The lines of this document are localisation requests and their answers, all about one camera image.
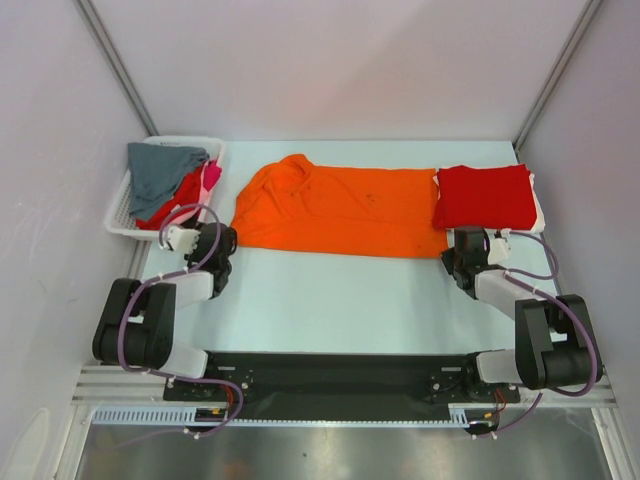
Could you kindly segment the orange t shirt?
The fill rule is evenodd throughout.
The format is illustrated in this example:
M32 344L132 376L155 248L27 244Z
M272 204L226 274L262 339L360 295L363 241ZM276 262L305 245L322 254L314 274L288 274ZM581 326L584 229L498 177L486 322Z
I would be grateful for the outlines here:
M243 247L390 258L436 258L432 169L315 165L303 154L261 168L236 199Z

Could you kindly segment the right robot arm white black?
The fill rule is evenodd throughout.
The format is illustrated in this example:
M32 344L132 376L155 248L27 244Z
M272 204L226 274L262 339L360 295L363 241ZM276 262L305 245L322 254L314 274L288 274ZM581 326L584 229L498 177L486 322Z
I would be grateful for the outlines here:
M441 261L456 285L514 321L514 348L474 355L474 368L461 376L463 393L484 401L498 384L585 395L603 375L603 363L585 300L578 295L553 296L518 277L551 280L500 265L510 252L500 231L467 226L453 231L453 246Z

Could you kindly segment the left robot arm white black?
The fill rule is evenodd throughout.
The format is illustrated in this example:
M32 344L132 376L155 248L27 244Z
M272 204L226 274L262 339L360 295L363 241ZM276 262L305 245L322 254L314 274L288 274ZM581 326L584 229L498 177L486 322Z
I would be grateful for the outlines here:
M232 272L230 257L238 237L223 223L196 229L171 225L160 245L184 255L179 271L147 281L120 278L113 282L92 340L96 360L131 371L157 371L185 377L197 398L214 397L220 374L207 366L208 354L175 338L179 310L218 297Z

